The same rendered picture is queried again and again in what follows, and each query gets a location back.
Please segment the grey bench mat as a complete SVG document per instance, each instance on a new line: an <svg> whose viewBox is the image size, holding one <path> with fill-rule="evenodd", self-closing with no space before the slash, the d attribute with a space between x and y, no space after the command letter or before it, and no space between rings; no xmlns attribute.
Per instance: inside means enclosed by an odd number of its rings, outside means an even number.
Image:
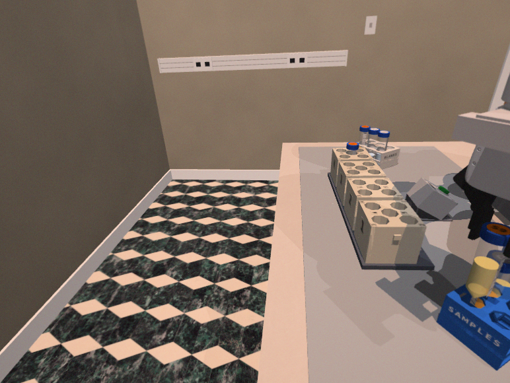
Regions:
<svg viewBox="0 0 510 383"><path fill-rule="evenodd" d="M453 180L462 168L434 146L402 146L382 169L406 198L424 178L449 190L453 221L423 221L430 270L362 269L328 178L332 148L299 147L309 383L510 383L437 323L466 284L480 237Z"/></svg>

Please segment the blue tube rack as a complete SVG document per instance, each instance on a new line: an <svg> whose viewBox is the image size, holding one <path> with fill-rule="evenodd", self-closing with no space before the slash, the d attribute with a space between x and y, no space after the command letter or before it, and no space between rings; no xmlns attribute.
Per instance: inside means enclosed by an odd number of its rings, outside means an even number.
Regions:
<svg viewBox="0 0 510 383"><path fill-rule="evenodd" d="M462 293L467 294L460 297ZM471 304L471 298L465 285L447 294L437 323L499 370L510 361L510 287L498 298L479 298L483 308Z"/></svg>

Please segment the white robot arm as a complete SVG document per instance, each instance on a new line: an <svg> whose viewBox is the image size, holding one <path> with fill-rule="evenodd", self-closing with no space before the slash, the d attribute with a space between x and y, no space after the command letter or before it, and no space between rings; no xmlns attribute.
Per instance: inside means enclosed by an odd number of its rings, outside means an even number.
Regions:
<svg viewBox="0 0 510 383"><path fill-rule="evenodd" d="M501 99L510 103L510 74ZM510 153L510 110L458 115L451 139Z"/></svg>

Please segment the grey tube rack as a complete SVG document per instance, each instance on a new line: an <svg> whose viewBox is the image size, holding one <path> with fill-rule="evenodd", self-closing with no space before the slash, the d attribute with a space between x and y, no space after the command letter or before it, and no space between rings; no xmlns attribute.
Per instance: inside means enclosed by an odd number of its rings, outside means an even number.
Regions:
<svg viewBox="0 0 510 383"><path fill-rule="evenodd" d="M392 147L393 149L386 149L386 151L377 151L377 148L368 148L367 145L359 145L359 147L364 147L370 151L375 152L375 156L373 156L373 160L379 163L379 167L382 169L389 168L391 166L395 166L398 162L399 152L398 147L387 145L387 147ZM376 153L381 154L381 160L375 159Z"/></svg>

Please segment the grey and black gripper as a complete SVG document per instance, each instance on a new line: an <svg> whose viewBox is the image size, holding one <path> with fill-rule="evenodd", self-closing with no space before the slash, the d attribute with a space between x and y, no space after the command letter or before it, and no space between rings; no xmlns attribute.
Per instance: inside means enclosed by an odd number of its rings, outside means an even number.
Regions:
<svg viewBox="0 0 510 383"><path fill-rule="evenodd" d="M510 153L476 145L468 166L453 180L471 203L468 238L475 240L482 225L492 220L496 197L510 201Z"/></svg>

